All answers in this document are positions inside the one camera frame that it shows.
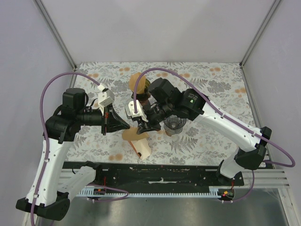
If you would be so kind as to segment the olive green dripper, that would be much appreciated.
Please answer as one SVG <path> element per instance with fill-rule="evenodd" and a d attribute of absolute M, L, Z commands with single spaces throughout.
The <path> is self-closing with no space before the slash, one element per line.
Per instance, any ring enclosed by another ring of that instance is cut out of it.
<path fill-rule="evenodd" d="M 148 79 L 145 80 L 145 86 L 144 86 L 144 92 L 141 94 L 136 94 L 136 97 L 151 97 L 150 92 L 148 91 L 148 88 L 150 86 L 150 81 Z"/>

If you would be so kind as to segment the red grey coffee server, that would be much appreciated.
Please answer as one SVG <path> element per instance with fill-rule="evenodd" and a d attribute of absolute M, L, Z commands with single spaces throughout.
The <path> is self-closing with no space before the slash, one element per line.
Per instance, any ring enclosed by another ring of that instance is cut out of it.
<path fill-rule="evenodd" d="M 142 106 L 150 105 L 149 97 L 136 97 Z"/>

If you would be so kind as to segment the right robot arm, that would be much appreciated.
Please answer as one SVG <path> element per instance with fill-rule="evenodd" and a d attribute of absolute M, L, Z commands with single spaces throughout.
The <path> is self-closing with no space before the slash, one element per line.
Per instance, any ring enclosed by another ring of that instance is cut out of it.
<path fill-rule="evenodd" d="M 138 100 L 129 104 L 132 120 L 138 122 L 138 134 L 159 131 L 162 121 L 176 116 L 209 126 L 238 145 L 237 150 L 219 164 L 215 174 L 218 184 L 227 185 L 242 170 L 257 170 L 263 162 L 270 128 L 251 127 L 221 112 L 202 93 L 192 88 L 180 92 L 166 79 L 152 82 L 149 92 L 156 100 L 153 107 L 144 108 Z"/>

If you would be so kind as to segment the grey clear dripper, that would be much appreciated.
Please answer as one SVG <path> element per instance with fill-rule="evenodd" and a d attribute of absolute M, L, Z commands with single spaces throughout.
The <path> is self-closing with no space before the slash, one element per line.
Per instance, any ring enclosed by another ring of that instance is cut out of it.
<path fill-rule="evenodd" d="M 185 124 L 186 119 L 179 118 L 175 115 L 172 115 L 164 120 L 164 128 L 170 130 L 182 129 Z"/>

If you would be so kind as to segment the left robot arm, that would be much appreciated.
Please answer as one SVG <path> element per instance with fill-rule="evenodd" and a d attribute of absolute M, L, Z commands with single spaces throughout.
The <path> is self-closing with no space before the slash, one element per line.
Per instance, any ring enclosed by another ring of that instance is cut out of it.
<path fill-rule="evenodd" d="M 69 210 L 73 198 L 87 185 L 104 185 L 102 165 L 85 162 L 77 173 L 59 186 L 61 170 L 67 152 L 73 145 L 82 126 L 99 126 L 101 133 L 129 129 L 114 110 L 113 99 L 102 109 L 87 105 L 88 96 L 84 89 L 70 88 L 63 93 L 63 103 L 54 114 L 44 121 L 43 151 L 38 171 L 26 197 L 19 199 L 16 208 L 54 221 L 62 220 Z"/>

